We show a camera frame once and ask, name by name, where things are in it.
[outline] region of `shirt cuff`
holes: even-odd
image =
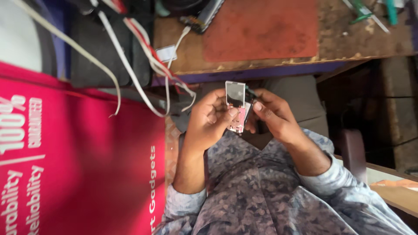
[[[206,200],[206,196],[206,188],[195,194],[183,194],[177,192],[173,185],[170,184],[167,189],[167,202],[164,213],[170,218],[197,215]]]
[[[318,176],[302,176],[296,170],[302,184],[319,197],[330,196],[342,187],[355,186],[357,182],[351,173],[338,164],[332,154],[327,151],[324,153],[331,159],[331,167]]]

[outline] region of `red fabric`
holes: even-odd
[[[204,59],[315,56],[317,32],[316,0],[225,0],[203,35]]]
[[[108,118],[115,96],[1,62],[0,97],[3,234],[151,234],[165,204],[163,118],[125,99]],[[34,102],[40,125],[33,125]],[[38,130],[39,146],[30,148]],[[1,153],[20,142],[22,148]],[[10,163],[32,156],[43,157]]]

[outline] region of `fingernail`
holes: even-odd
[[[238,109],[236,108],[232,108],[228,110],[229,115],[231,115],[231,117],[235,117],[238,113]]]
[[[255,109],[255,110],[260,111],[262,108],[263,108],[263,107],[261,106],[261,103],[260,103],[260,102],[258,102],[258,101],[257,101],[257,102],[254,104],[254,109]]]

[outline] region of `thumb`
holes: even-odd
[[[260,119],[265,121],[267,124],[274,126],[281,121],[281,118],[276,116],[273,111],[265,107],[260,101],[257,101],[252,109],[257,114],[257,116],[259,116]]]
[[[232,120],[237,116],[238,109],[237,108],[230,108],[228,112],[225,112],[214,124],[214,128],[219,131],[223,132],[232,122]]]

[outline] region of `forearm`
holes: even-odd
[[[300,175],[318,176],[331,166],[329,157],[302,131],[297,141],[284,145],[292,156],[296,170]]]
[[[195,194],[205,188],[204,160],[202,151],[195,151],[186,145],[177,162],[173,187],[183,194]]]

